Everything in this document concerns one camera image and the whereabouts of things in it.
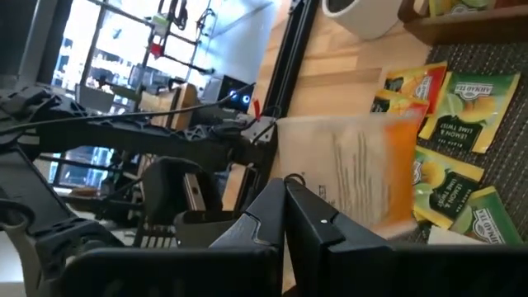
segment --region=black metal frame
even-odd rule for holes
[[[288,114],[319,2],[319,0],[292,1],[290,17],[282,38],[263,110],[270,106],[280,106],[282,109],[280,116]],[[264,165],[259,168],[258,172],[247,168],[243,175],[235,205],[236,210],[245,209],[266,186],[270,178],[277,145],[277,131],[275,130],[271,138],[270,148],[264,156]]]

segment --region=blue light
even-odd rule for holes
[[[249,95],[244,95],[244,96],[242,97],[242,103],[243,103],[243,104],[246,104],[246,105],[247,105],[247,104],[249,104],[250,101],[251,101],[251,97],[250,97]]]
[[[236,90],[229,91],[229,95],[231,96],[231,101],[237,101],[238,94]]]

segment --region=white mug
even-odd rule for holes
[[[323,0],[323,13],[359,38],[372,40],[398,21],[401,3],[402,0],[354,0],[339,12],[330,12],[328,0]]]

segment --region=wooden table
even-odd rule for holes
[[[278,11],[253,98],[264,100],[281,46],[290,1]],[[362,41],[318,10],[287,116],[349,116],[369,112],[375,92],[390,69],[423,65],[429,47],[409,35],[401,23],[378,40]],[[276,158],[272,177],[280,177]],[[235,167],[224,193],[224,207],[233,207],[243,175]],[[283,289],[295,284],[285,255]]]

